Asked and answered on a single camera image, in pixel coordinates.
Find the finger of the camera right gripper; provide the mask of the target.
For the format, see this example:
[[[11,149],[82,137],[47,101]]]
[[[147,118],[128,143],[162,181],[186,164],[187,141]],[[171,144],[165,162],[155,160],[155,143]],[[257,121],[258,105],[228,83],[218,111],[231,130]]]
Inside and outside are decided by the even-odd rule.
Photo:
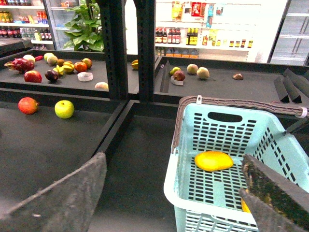
[[[307,232],[309,193],[251,155],[242,161],[247,189],[239,194],[261,232]]]

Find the camera left gripper finger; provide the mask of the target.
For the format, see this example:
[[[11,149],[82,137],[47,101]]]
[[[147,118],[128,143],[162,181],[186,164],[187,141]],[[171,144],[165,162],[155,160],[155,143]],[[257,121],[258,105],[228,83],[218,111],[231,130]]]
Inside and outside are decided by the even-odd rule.
[[[23,200],[0,218],[2,232],[86,232],[103,190],[106,155]]]

